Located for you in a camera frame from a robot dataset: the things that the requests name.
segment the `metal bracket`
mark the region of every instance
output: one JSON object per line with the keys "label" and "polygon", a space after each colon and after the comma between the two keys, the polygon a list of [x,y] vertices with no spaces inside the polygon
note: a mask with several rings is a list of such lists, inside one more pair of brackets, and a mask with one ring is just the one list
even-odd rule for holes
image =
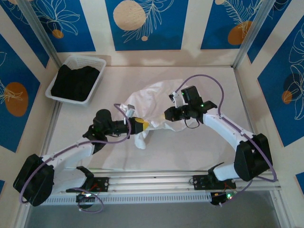
{"label": "metal bracket", "polygon": [[234,190],[237,187],[233,179],[212,183],[210,182],[208,175],[194,175],[193,185],[194,190]]}
{"label": "metal bracket", "polygon": [[[109,188],[109,179],[108,177],[94,177],[92,181],[90,181],[90,185],[86,185],[84,189],[92,192],[92,193],[98,193],[98,192],[108,192]],[[77,193],[80,192],[78,190],[74,189],[67,189],[67,193]]]}

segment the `black fabric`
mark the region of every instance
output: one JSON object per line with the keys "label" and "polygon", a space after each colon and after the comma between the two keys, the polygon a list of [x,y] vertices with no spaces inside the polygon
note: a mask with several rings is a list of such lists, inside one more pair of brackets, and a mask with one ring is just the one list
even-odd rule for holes
{"label": "black fabric", "polygon": [[74,101],[85,101],[99,73],[99,70],[91,66],[71,70],[67,65],[62,65],[51,89],[51,94]]}

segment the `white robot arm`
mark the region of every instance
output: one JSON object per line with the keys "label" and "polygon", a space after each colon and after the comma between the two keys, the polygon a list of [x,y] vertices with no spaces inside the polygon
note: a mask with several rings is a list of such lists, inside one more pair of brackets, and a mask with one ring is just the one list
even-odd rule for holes
{"label": "white robot arm", "polygon": [[208,170],[211,182],[221,182],[233,178],[250,181],[269,169],[267,162],[251,142],[258,145],[272,164],[268,140],[263,134],[254,135],[246,131],[220,113],[214,103],[211,101],[203,102],[195,86],[183,89],[181,94],[186,105],[178,106],[176,101],[181,98],[178,98],[176,93],[170,95],[169,97],[175,102],[175,106],[165,111],[166,120],[179,121],[195,118],[200,123],[215,130],[236,152],[234,163],[221,163]]}
{"label": "white robot arm", "polygon": [[43,203],[52,193],[79,187],[90,190],[94,175],[82,166],[76,169],[69,167],[100,151],[107,143],[106,136],[108,135],[120,136],[123,133],[130,135],[144,131],[149,123],[141,118],[131,117],[130,115],[134,113],[130,111],[131,109],[134,107],[129,107],[126,115],[131,129],[125,119],[112,121],[110,111],[102,109],[97,112],[93,125],[74,145],[43,157],[38,157],[36,154],[29,156],[15,179],[13,187],[20,193],[24,189],[23,197],[33,206]]}

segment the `white plastic basket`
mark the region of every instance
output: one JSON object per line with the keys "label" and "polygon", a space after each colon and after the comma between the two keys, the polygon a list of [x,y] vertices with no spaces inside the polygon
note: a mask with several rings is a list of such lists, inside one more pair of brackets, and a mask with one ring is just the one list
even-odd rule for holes
{"label": "white plastic basket", "polygon": [[51,98],[53,100],[57,100],[60,102],[66,102],[66,103],[72,103],[72,104],[77,104],[77,105],[85,105],[87,106],[91,99],[93,98],[93,94],[94,91],[96,90],[97,86],[99,85],[101,79],[102,79],[102,75],[103,75],[103,71],[104,71],[104,67],[106,65],[106,61],[100,58],[96,58],[96,57],[89,57],[89,56],[79,56],[79,55],[71,55],[69,56],[66,61],[63,63],[65,65],[67,65],[70,69],[72,70],[76,70],[76,69],[80,69],[86,66],[90,66],[90,67],[94,67],[97,70],[100,71],[89,95],[87,96],[87,99],[85,101],[74,101],[74,100],[69,100],[69,99],[65,99],[65,98],[61,98],[61,97],[57,97],[57,96],[52,96],[51,94],[51,89],[54,85],[54,82],[57,78],[57,74],[55,75],[54,79],[52,80],[51,84],[48,86],[45,95],[48,98]]}

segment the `white garment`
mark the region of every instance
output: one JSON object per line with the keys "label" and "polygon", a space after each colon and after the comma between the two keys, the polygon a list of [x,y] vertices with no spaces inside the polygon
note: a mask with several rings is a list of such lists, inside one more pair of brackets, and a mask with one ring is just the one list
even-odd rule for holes
{"label": "white garment", "polygon": [[[178,132],[187,127],[184,120],[171,122],[164,117],[164,112],[169,107],[174,106],[169,95],[175,91],[183,81],[182,79],[166,80],[149,85],[140,91],[132,93],[131,96],[120,105],[120,108],[124,111],[127,110],[127,105],[133,105],[135,107],[134,116],[140,117],[150,124],[146,131],[135,135],[135,146],[137,148],[146,148],[144,139],[150,130],[170,129]],[[195,122],[194,119],[187,120],[188,125],[193,122]]]}

